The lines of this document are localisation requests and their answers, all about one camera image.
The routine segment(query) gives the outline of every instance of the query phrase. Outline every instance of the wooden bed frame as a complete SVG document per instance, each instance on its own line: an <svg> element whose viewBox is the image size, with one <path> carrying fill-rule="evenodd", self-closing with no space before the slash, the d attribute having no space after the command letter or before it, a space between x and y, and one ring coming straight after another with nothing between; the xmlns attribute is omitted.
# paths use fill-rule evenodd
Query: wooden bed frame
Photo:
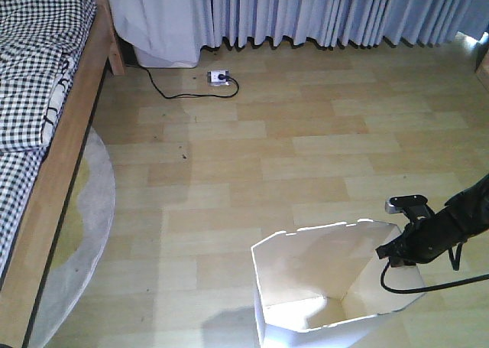
<svg viewBox="0 0 489 348"><path fill-rule="evenodd" d="M125 73L108 1L97 0L97 5L73 88L34 184L0 291L0 347L28 344L107 59L114 75Z"/></svg>

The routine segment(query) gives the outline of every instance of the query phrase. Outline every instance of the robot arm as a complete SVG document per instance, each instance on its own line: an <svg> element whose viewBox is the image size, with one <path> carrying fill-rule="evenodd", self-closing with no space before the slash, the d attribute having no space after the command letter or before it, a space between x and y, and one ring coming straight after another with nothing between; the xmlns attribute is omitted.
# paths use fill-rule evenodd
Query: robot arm
<svg viewBox="0 0 489 348"><path fill-rule="evenodd" d="M393 267L426 264L448 250L457 270L461 245L489 229L489 174L449 199L438 213L421 195L390 198L386 211L402 212L410 222L399 237L377 248L379 259L388 257ZM456 257L454 246L458 246Z"/></svg>

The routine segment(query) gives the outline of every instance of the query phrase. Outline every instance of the open box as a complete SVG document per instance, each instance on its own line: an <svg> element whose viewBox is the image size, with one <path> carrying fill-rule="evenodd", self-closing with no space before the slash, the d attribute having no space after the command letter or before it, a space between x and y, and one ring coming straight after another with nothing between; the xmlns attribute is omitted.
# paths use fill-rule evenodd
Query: open box
<svg viewBox="0 0 489 348"><path fill-rule="evenodd" d="M262 348L347 347L423 294L380 284L387 261L375 249L400 235L394 224L359 220L278 232L251 248ZM395 288L424 287L416 266L392 268Z"/></svg>

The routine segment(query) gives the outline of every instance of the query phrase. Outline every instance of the mattress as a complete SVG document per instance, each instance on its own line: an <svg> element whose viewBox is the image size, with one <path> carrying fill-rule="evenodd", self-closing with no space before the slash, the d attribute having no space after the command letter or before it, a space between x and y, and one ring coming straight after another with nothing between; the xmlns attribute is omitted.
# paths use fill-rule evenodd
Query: mattress
<svg viewBox="0 0 489 348"><path fill-rule="evenodd" d="M95 17L94 0L0 0L0 277Z"/></svg>

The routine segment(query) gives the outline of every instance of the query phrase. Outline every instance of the round rug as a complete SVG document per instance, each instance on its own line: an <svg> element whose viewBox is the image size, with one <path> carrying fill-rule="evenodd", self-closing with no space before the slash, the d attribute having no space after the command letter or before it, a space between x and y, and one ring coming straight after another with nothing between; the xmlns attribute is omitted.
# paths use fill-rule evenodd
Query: round rug
<svg viewBox="0 0 489 348"><path fill-rule="evenodd" d="M29 348L45 346L79 300L107 243L114 208L112 164L104 143L91 128Z"/></svg>

